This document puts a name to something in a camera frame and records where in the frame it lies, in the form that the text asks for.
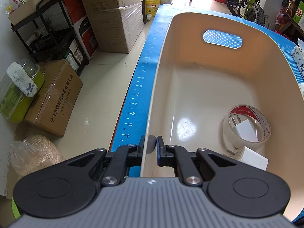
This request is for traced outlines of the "clear tape roll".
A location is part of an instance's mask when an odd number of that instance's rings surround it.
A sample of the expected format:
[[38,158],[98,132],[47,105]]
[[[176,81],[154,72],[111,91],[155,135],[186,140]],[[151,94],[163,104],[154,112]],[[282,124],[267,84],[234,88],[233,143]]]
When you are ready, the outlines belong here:
[[264,114],[251,105],[232,107],[223,120],[223,141],[228,150],[261,148],[271,136],[271,125]]

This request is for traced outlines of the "white power adapter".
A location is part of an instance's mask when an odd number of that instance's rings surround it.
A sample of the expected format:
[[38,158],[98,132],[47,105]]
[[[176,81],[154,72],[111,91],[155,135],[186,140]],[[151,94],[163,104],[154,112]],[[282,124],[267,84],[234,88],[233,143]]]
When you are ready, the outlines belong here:
[[227,149],[226,151],[234,160],[243,162],[244,164],[256,167],[264,171],[267,169],[268,159],[258,154],[256,151],[249,149],[248,147],[242,147],[235,151]]
[[248,142],[258,142],[257,134],[249,120],[242,121],[240,117],[236,115],[232,116],[229,121],[232,123],[232,129],[238,137]]

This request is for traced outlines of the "brown floor cardboard box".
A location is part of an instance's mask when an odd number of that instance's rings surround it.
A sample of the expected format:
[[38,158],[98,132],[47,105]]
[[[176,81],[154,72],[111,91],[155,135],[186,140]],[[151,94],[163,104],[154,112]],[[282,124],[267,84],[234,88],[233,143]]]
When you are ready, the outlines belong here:
[[67,60],[39,64],[45,82],[24,121],[52,135],[63,137],[82,81]]

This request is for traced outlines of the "bag of grain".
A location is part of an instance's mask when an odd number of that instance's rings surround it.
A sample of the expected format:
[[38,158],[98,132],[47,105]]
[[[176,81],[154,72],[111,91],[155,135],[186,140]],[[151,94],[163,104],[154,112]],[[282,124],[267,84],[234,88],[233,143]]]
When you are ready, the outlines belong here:
[[10,163],[19,177],[62,162],[57,147],[43,135],[10,142]]

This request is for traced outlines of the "green plastic container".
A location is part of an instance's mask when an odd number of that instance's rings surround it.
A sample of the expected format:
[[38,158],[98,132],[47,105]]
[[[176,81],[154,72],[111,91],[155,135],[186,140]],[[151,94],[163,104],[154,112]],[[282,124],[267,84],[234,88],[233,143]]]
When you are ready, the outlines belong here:
[[[38,93],[45,82],[40,66],[29,59],[20,59],[16,63],[24,68],[37,85]],[[4,119],[19,124],[24,119],[34,97],[24,95],[6,73],[1,81],[1,115]]]

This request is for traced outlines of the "white rolled towel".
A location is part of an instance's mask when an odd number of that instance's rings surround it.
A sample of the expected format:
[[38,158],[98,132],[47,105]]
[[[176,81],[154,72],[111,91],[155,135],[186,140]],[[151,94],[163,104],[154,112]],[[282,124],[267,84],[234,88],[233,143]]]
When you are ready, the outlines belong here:
[[37,85],[18,63],[13,62],[7,68],[6,73],[24,95],[30,98],[36,95]]

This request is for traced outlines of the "black metal shelf rack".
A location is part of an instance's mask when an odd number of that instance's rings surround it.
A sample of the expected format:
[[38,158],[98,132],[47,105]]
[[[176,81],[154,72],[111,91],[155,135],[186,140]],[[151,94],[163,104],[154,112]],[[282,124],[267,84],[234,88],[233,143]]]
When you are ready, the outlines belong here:
[[61,0],[41,0],[35,11],[11,23],[29,56],[38,62],[67,60],[80,75],[89,61]]

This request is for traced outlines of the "lower wrapped cardboard box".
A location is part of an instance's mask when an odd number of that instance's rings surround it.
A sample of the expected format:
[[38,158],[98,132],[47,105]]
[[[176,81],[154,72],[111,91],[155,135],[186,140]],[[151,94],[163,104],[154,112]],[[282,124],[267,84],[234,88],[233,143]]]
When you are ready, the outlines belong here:
[[129,53],[144,23],[141,0],[82,0],[99,48]]

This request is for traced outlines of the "yellow oil jug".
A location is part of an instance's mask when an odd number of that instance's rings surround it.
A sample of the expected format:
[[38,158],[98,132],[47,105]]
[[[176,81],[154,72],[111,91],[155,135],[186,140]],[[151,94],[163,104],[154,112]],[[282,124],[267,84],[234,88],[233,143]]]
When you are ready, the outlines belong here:
[[146,14],[155,17],[157,10],[160,6],[160,0],[145,0]]

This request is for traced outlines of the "white tissue box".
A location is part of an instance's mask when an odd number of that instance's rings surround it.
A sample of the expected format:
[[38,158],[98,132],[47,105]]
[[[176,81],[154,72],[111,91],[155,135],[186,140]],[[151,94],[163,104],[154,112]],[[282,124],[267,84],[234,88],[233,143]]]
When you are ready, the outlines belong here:
[[301,77],[304,78],[304,42],[298,39],[297,45],[293,48],[291,55],[299,69]]

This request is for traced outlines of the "children's bicycle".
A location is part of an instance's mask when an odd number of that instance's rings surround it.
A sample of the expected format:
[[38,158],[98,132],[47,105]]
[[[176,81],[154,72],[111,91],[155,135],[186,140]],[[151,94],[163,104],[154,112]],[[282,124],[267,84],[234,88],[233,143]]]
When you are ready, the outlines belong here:
[[232,15],[265,26],[265,14],[260,6],[260,0],[225,0],[225,2]]

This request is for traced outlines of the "green white product box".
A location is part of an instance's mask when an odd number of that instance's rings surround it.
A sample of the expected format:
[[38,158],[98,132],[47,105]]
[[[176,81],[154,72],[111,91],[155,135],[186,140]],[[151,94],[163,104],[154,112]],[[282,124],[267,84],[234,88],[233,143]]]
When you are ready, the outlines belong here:
[[303,15],[303,8],[298,7],[296,10],[296,13],[293,17],[293,20],[296,22],[296,24],[304,30],[304,15]]

